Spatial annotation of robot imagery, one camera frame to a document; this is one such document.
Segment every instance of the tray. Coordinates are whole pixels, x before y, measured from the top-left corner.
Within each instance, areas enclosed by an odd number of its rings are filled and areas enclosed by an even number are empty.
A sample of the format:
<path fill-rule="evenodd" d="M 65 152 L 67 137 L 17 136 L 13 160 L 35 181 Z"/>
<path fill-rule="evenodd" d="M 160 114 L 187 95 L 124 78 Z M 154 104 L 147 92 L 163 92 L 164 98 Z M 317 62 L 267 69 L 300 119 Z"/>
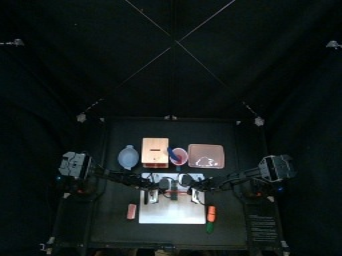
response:
<path fill-rule="evenodd" d="M 190 144 L 188 166 L 194 168 L 222 169 L 224 167 L 223 146 L 211 144 Z"/>

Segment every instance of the black fabric wall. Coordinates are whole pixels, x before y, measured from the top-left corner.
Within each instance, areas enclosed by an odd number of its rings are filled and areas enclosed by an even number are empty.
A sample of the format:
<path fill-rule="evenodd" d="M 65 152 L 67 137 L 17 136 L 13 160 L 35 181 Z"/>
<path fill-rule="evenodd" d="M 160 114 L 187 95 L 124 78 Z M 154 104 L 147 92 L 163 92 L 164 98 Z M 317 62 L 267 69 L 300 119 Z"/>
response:
<path fill-rule="evenodd" d="M 180 46 L 121 85 L 230 2 L 132 3 L 171 36 L 127 1 L 3 2 L 0 42 L 25 46 L 0 46 L 0 252 L 35 255 L 48 239 L 75 116 L 108 95 L 89 116 L 238 119 L 252 117 L 246 101 L 266 119 L 270 153 L 295 159 L 280 201 L 288 245 L 295 255 L 341 255 L 342 50 L 325 47 L 342 40 L 341 2 L 232 2 L 182 41 L 224 85 Z"/>
<path fill-rule="evenodd" d="M 313 69 L 266 124 L 270 153 L 295 158 L 298 176 L 280 201 L 287 242 L 298 255 L 341 255 L 341 53 Z"/>
<path fill-rule="evenodd" d="M 52 232 L 53 177 L 76 122 L 47 86 L 35 57 L 1 49 L 0 60 L 0 254 L 37 255 Z"/>

